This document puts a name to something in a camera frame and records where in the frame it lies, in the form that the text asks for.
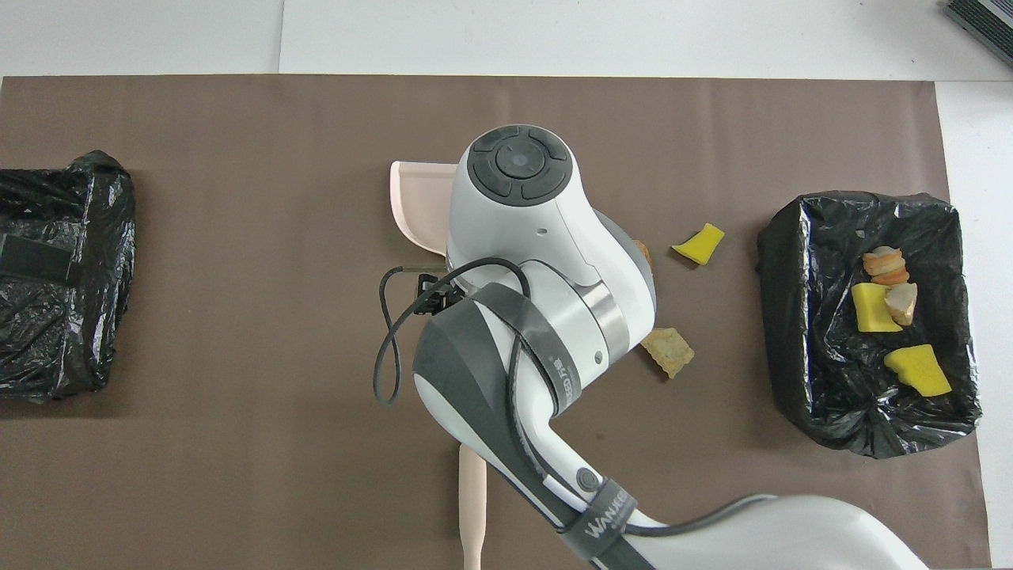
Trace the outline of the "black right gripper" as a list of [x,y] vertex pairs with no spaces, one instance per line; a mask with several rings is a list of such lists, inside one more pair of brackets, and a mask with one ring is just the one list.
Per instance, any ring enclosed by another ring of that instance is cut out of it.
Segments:
[[440,314],[453,304],[462,302],[465,296],[466,292],[446,275],[420,273],[412,312],[415,315]]

